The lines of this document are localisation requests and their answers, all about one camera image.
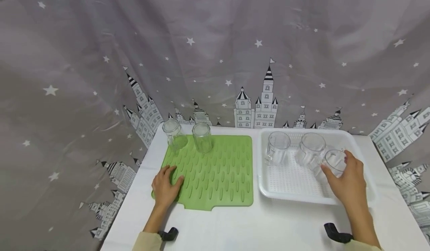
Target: green drying mat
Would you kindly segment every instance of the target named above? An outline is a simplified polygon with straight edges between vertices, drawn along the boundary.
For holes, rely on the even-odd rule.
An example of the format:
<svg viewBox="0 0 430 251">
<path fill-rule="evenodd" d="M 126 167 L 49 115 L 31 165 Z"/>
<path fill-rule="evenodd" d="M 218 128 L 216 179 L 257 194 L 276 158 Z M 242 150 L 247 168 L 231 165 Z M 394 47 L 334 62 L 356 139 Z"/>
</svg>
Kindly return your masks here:
<svg viewBox="0 0 430 251">
<path fill-rule="evenodd" d="M 192 135 L 187 138 L 187 145 L 176 155 L 170 147 L 167 149 L 161 165 L 177 166 L 171 183 L 185 176 L 177 202 L 186 209 L 205 211 L 214 206 L 252 205 L 251 137 L 212 135 L 213 148 L 206 154 L 196 151 Z"/>
</svg>

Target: black clamp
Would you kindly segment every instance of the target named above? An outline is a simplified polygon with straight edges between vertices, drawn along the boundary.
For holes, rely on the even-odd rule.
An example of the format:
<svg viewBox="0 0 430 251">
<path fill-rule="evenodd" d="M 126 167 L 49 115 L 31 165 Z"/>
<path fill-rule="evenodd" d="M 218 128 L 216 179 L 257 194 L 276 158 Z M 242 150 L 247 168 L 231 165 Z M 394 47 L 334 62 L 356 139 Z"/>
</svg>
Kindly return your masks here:
<svg viewBox="0 0 430 251">
<path fill-rule="evenodd" d="M 164 232 L 164 231 L 159 231 L 158 235 L 160 235 L 161 240 L 163 240 L 163 242 L 171 242 L 174 241 L 176 239 L 176 236 L 178 236 L 178 229 L 176 228 L 171 228 L 169 232 Z"/>
<path fill-rule="evenodd" d="M 324 228 L 327 236 L 335 242 L 341 242 L 345 244 L 351 242 L 351 240 L 354 240 L 354 237 L 351 234 L 337 231 L 336 225 L 333 223 L 325 223 Z"/>
</svg>

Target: star-patterned curtain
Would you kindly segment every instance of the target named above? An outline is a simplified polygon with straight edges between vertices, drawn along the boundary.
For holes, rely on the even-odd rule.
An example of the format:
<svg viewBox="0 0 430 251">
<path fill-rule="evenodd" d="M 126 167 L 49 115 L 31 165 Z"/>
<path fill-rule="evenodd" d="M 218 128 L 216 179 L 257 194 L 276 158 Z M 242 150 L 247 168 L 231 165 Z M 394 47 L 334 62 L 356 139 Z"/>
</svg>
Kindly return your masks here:
<svg viewBox="0 0 430 251">
<path fill-rule="evenodd" d="M 430 235 L 429 7 L 0 0 L 0 249 L 96 250 L 169 118 L 370 135 Z"/>
</svg>

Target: hand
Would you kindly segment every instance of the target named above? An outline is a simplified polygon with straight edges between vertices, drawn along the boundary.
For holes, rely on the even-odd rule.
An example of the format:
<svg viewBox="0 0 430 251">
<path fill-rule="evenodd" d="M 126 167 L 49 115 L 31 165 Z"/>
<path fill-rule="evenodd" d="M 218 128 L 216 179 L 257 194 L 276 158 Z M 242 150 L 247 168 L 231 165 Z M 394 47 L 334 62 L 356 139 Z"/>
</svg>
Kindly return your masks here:
<svg viewBox="0 0 430 251">
<path fill-rule="evenodd" d="M 184 183 L 184 176 L 181 175 L 176 181 L 175 185 L 170 184 L 170 174 L 176 166 L 170 167 L 169 165 L 161 168 L 158 174 L 152 181 L 152 189 L 155 195 L 155 208 L 168 209 L 178 195 L 182 183 Z"/>
<path fill-rule="evenodd" d="M 345 154 L 347 155 L 345 158 L 347 166 L 339 178 L 327 166 L 322 165 L 321 169 L 327 177 L 333 193 L 347 210 L 357 207 L 367 209 L 363 163 L 348 150 L 345 150 Z"/>
</svg>

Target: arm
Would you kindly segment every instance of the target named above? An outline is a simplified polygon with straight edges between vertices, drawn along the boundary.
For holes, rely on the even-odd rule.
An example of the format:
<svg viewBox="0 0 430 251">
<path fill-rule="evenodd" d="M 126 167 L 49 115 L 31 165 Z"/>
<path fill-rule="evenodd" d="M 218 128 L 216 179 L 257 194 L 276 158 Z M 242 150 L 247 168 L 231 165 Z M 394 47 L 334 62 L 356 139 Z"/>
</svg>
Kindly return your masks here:
<svg viewBox="0 0 430 251">
<path fill-rule="evenodd" d="M 346 150 L 345 154 L 347 155 L 345 158 L 347 166 L 342 176 L 337 178 L 331 170 L 324 165 L 321 166 L 322 171 L 326 175 L 333 193 L 346 209 L 354 239 L 358 242 L 381 249 L 373 226 L 373 218 L 367 206 L 363 163 L 356 159 L 351 152 Z"/>
<path fill-rule="evenodd" d="M 133 251 L 158 251 L 161 246 L 161 237 L 157 234 L 160 231 L 161 224 L 166 218 L 167 210 L 178 195 L 184 177 L 180 176 L 175 185 L 170 184 L 170 174 L 176 166 L 169 165 L 161 168 L 152 181 L 152 189 L 155 195 L 155 206 L 145 225 L 143 231 L 139 234 Z"/>
</svg>

